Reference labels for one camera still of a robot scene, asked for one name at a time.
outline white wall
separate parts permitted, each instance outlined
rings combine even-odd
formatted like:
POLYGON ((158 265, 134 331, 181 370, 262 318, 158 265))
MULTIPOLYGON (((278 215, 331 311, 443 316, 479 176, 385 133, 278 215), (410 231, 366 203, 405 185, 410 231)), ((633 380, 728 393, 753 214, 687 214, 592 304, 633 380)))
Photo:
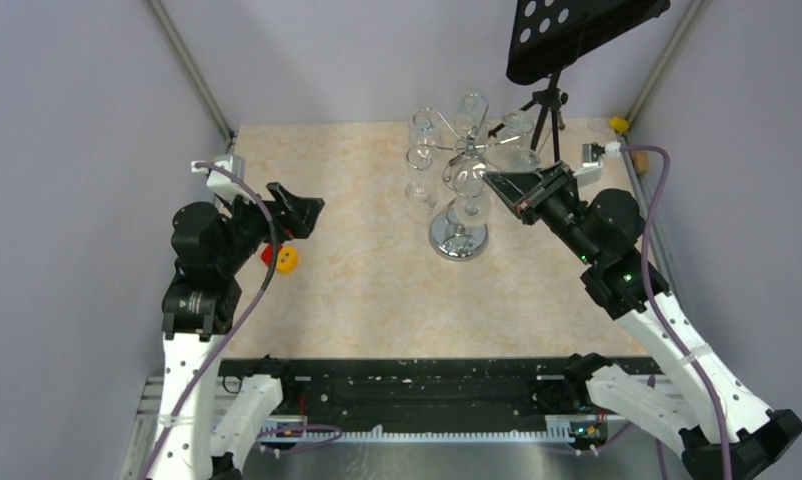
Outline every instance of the white wall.
POLYGON ((221 148, 143 2, 0 1, 0 479, 118 474, 221 148))
MULTIPOLYGON (((711 2, 634 128, 672 155, 661 215, 690 318, 802 419, 802 0, 711 2)), ((802 437, 762 478, 802 478, 802 437)))
MULTIPOLYGON (((562 8, 555 0, 552 9, 562 8)), ((567 116, 626 115, 689 0, 563 73, 567 116)), ((473 88, 495 113, 534 89, 507 80, 515 1, 167 0, 231 125, 406 119, 473 88)), ((538 2, 538 8, 544 8, 538 2)))

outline round metal base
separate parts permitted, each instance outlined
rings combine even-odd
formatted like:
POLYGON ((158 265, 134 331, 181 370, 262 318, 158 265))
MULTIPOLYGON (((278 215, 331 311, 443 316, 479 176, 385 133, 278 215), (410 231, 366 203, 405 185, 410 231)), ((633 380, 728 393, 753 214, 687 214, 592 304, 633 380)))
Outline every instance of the round metal base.
POLYGON ((430 244, 441 257, 455 262, 471 260, 486 248, 489 230, 486 225, 469 228, 457 220, 454 201, 440 212, 430 224, 430 244))

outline cable connector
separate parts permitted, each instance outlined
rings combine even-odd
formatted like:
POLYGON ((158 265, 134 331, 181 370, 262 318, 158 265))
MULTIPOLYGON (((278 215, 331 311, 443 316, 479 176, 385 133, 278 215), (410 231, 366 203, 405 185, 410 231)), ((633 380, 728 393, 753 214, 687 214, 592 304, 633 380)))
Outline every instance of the cable connector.
POLYGON ((604 146, 605 157, 619 158, 621 154, 622 154, 621 142, 608 142, 607 145, 604 146))

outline beige table surface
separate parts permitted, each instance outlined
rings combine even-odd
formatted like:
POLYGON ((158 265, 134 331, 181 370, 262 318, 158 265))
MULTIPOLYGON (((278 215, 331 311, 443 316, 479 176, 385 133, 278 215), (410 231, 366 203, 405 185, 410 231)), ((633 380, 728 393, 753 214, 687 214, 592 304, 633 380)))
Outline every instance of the beige table surface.
MULTIPOLYGON (((575 167, 581 144, 613 139, 587 128, 585 119, 566 125, 561 151, 575 167)), ((543 164, 551 161, 550 143, 543 164)), ((584 292, 579 277, 586 267, 541 222, 523 226, 492 192, 486 251, 464 263, 437 256, 427 220, 405 214, 408 147, 404 122, 240 129, 235 153, 247 160, 246 180, 258 193, 268 197, 265 184, 279 181, 296 195, 324 198, 326 206, 312 237, 291 242, 298 268, 275 275, 226 357, 645 354, 584 292)), ((608 162, 582 197, 611 186, 630 189, 620 162, 608 162)), ((439 193, 437 209, 451 198, 442 185, 439 193)), ((255 257, 237 276, 237 315, 265 268, 255 257)))

